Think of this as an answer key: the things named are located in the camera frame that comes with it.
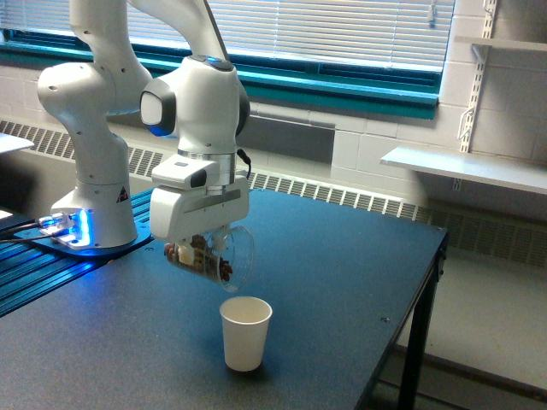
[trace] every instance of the clear plastic cup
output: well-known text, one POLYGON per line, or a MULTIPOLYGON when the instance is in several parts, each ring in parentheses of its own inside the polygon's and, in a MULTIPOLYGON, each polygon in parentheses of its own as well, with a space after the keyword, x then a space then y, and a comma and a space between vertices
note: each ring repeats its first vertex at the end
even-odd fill
POLYGON ((224 227, 191 240, 165 245, 165 255, 175 266, 237 292, 253 270, 255 245, 242 226, 224 227))

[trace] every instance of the black cable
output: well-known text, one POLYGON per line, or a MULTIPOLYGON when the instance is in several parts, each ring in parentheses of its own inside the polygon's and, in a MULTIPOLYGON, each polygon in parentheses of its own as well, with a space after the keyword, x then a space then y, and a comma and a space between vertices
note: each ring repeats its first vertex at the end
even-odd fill
POLYGON ((25 225, 19 225, 19 226, 16 226, 15 228, 6 229, 5 231, 0 231, 0 237, 6 237, 9 235, 13 235, 14 233, 17 233, 17 232, 26 231, 27 229, 38 228, 38 227, 39 227, 38 222, 33 222, 31 224, 25 224, 25 225))
POLYGON ((252 170, 252 166, 250 164, 251 163, 250 158, 247 156, 245 151, 243 151, 242 149, 238 149, 238 157, 241 158, 241 161, 243 161, 249 167, 249 171, 247 171, 247 179, 249 179, 250 178, 250 173, 251 173, 251 170, 252 170))
POLYGON ((58 235, 42 235, 41 237, 26 237, 24 239, 3 239, 0 243, 24 243, 38 241, 39 239, 47 239, 48 237, 57 237, 58 235))

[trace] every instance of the floor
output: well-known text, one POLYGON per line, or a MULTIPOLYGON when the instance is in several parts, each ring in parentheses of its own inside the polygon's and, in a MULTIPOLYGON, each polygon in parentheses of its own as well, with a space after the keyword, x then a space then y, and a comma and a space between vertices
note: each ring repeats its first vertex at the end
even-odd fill
POLYGON ((426 352, 547 390, 546 312, 547 270, 449 249, 426 352))
MULTIPOLYGON (((374 388, 370 410, 395 410, 403 355, 393 354, 374 388)), ((547 396, 535 400, 484 381, 463 377, 450 369, 425 365, 415 410, 546 410, 547 396)))

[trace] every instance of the table leg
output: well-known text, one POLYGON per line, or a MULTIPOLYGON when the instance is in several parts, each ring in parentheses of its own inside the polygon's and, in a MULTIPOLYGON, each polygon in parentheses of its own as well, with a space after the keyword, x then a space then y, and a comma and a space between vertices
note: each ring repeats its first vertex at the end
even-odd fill
POLYGON ((399 391, 397 410, 412 410, 415 405, 416 392, 420 381, 421 363, 426 350, 427 333, 437 290, 441 258, 433 266, 433 272, 414 308, 409 346, 404 361, 403 380, 399 391))

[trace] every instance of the window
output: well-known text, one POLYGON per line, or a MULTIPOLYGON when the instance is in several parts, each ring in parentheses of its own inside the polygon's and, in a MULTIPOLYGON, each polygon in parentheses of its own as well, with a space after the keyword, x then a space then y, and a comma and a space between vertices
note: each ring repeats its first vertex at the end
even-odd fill
MULTIPOLYGON (((426 97, 438 93, 454 1, 210 0, 209 4, 244 82, 431 104, 426 97), (245 77, 258 67, 261 75, 245 77)), ((79 45, 68 40, 73 36, 68 0, 3 0, 0 8, 0 26, 10 30, 12 42, 79 45)), ((188 53, 184 39, 162 22, 132 7, 128 19, 138 53, 151 59, 188 53)))

